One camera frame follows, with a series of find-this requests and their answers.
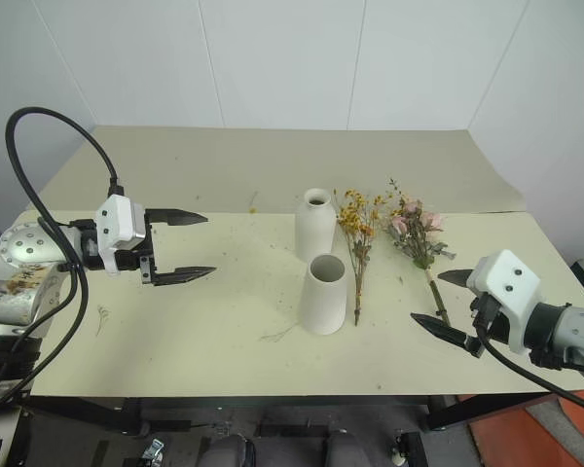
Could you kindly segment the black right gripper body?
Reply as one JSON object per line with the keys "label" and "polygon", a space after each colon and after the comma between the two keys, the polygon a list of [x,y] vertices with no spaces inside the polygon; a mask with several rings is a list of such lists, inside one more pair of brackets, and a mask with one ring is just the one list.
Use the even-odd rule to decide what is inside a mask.
{"label": "black right gripper body", "polygon": [[470,304],[475,329],[482,327],[489,340],[508,343],[510,325],[508,318],[500,311],[501,303],[489,293],[483,293]]}

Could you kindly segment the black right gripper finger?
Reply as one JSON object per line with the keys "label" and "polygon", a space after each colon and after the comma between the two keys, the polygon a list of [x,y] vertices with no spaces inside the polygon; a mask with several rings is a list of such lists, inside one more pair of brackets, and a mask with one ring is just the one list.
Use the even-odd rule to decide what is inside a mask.
{"label": "black right gripper finger", "polygon": [[438,273],[437,278],[455,286],[471,290],[469,277],[473,272],[473,269],[450,269]]}
{"label": "black right gripper finger", "polygon": [[420,313],[411,313],[410,316],[434,337],[458,347],[466,346],[468,336],[443,320]]}

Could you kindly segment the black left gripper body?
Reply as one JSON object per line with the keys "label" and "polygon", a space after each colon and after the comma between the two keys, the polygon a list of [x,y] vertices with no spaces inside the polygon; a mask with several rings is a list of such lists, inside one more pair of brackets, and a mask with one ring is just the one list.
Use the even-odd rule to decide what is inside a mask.
{"label": "black left gripper body", "polygon": [[144,284],[153,284],[155,275],[154,246],[149,217],[145,217],[145,237],[130,249],[115,252],[119,271],[138,271]]}

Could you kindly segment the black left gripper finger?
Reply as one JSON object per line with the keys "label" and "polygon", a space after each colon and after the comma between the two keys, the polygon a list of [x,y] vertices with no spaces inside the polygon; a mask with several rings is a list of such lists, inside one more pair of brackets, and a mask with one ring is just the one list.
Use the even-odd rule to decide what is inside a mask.
{"label": "black left gripper finger", "polygon": [[199,213],[175,208],[148,208],[146,217],[150,224],[163,223],[169,226],[190,226],[208,221]]}
{"label": "black left gripper finger", "polygon": [[173,272],[155,272],[154,285],[167,286],[188,283],[193,280],[205,277],[214,271],[216,271],[216,267],[183,267],[177,268]]}

